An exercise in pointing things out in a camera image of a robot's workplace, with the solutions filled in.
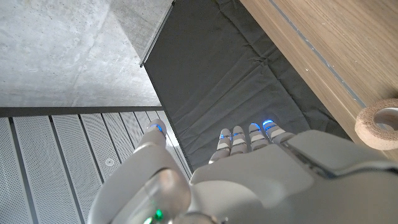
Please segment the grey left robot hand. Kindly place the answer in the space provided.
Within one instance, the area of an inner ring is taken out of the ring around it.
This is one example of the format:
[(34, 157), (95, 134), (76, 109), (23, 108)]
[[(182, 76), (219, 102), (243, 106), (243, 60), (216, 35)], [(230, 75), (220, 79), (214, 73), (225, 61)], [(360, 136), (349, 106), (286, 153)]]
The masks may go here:
[(271, 120), (220, 133), (186, 178), (151, 121), (105, 181), (89, 223), (396, 223), (397, 162), (337, 136)]

